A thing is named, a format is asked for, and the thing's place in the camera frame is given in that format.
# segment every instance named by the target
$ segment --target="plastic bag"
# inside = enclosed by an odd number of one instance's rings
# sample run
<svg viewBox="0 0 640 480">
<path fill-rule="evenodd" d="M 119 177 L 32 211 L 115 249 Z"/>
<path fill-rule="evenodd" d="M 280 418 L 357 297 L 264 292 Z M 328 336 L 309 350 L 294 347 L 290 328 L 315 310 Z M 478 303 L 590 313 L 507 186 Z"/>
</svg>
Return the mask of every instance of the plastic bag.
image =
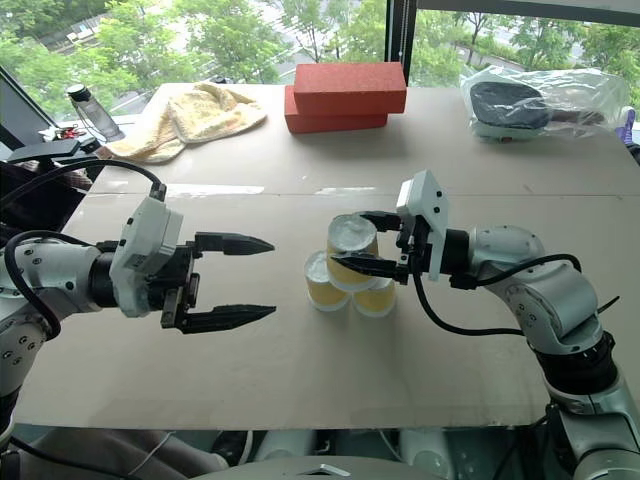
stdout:
<svg viewBox="0 0 640 480">
<path fill-rule="evenodd" d="M 629 104 L 626 82 L 593 68 L 517 72 L 490 66 L 462 77 L 460 88 L 473 131 L 503 141 L 613 131 Z"/>
</svg>

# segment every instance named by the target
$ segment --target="water bottle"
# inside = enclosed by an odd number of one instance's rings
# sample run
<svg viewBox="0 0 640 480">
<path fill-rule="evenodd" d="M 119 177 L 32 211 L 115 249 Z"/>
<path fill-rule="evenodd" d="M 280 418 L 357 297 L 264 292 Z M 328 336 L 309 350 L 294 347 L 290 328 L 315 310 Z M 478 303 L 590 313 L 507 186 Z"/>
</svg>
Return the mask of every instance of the water bottle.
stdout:
<svg viewBox="0 0 640 480">
<path fill-rule="evenodd" d="M 67 88 L 67 95 L 71 98 L 71 103 L 78 110 L 78 114 L 84 114 L 94 127 L 104 135 L 107 142 L 121 140 L 124 133 L 120 130 L 113 118 L 100 105 L 100 102 L 91 95 L 91 92 L 82 83 L 72 85 Z"/>
</svg>

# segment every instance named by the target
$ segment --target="paper cup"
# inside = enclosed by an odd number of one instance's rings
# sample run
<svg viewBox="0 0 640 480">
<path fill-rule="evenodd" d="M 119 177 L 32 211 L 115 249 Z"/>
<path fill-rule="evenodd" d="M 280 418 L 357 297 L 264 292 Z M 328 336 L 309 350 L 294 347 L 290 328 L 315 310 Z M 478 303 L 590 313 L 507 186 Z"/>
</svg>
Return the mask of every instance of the paper cup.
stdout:
<svg viewBox="0 0 640 480">
<path fill-rule="evenodd" d="M 384 317 L 396 303 L 396 286 L 390 278 L 376 278 L 373 287 L 353 294 L 356 310 L 367 317 Z"/>
<path fill-rule="evenodd" d="M 334 253 L 369 252 L 378 254 L 377 231 L 360 215 L 339 215 L 329 225 L 327 268 L 331 283 L 345 292 L 361 292 L 372 287 L 376 278 L 343 267 L 331 258 Z"/>
<path fill-rule="evenodd" d="M 318 310 L 333 312 L 349 302 L 349 295 L 329 282 L 327 252 L 312 254 L 304 264 L 304 274 L 307 279 L 309 301 Z"/>
</svg>

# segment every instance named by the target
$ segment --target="table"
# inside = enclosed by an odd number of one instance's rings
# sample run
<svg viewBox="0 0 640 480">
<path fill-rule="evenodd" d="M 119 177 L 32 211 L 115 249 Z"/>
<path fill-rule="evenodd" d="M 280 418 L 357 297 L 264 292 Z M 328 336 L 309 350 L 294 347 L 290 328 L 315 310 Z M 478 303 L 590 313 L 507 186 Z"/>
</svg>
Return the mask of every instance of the table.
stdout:
<svg viewBox="0 0 640 480">
<path fill-rule="evenodd" d="M 161 330 L 158 314 L 71 317 L 41 351 L 17 421 L 171 429 L 531 422 L 547 395 L 522 339 L 443 332 L 425 317 L 412 287 L 398 288 L 397 309 L 387 319 L 362 318 L 352 308 L 323 314 L 305 298 L 304 260 L 323 248 L 331 218 L 392 210 L 401 180 L 422 168 L 434 170 L 447 190 L 452 227 L 526 227 L 549 252 L 581 259 L 601 303 L 622 296 L 603 322 L 640 399 L 632 261 L 640 239 L 640 169 L 615 138 L 482 144 L 466 130 L 457 92 L 438 89 L 410 89 L 407 115 L 385 129 L 292 137 L 277 104 L 280 89 L 251 89 L 269 109 L 263 127 L 153 167 L 172 186 L 168 205 L 185 214 L 181 240 L 197 230 L 234 231 L 277 247 L 259 256 L 198 260 L 199 308 L 250 302 L 278 311 L 234 331 L 191 336 Z M 416 105 L 421 100 L 430 108 Z M 148 189 L 128 172 L 105 173 L 67 233 L 117 238 Z M 393 242 L 392 234 L 380 236 L 384 256 L 397 253 Z M 515 324 L 488 292 L 454 291 L 446 280 L 425 287 L 452 323 Z"/>
</svg>

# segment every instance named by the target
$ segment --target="yellow paper cup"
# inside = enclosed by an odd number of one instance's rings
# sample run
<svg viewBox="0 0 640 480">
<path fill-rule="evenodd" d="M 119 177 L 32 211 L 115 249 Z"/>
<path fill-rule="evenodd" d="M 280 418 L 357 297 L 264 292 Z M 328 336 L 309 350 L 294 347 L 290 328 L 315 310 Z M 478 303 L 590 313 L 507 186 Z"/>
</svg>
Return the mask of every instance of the yellow paper cup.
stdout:
<svg viewBox="0 0 640 480">
<path fill-rule="evenodd" d="M 396 303 L 396 286 L 390 278 L 376 278 L 376 284 L 364 292 L 354 293 L 356 310 L 367 317 L 384 317 Z"/>
<path fill-rule="evenodd" d="M 327 252 L 312 254 L 304 264 L 308 297 L 311 304 L 323 312 L 340 310 L 349 302 L 349 295 L 338 290 L 329 282 Z"/>
<path fill-rule="evenodd" d="M 338 215 L 329 225 L 327 268 L 329 280 L 345 292 L 361 292 L 372 287 L 376 278 L 343 267 L 331 258 L 334 253 L 369 252 L 378 254 L 377 230 L 360 215 Z"/>
</svg>

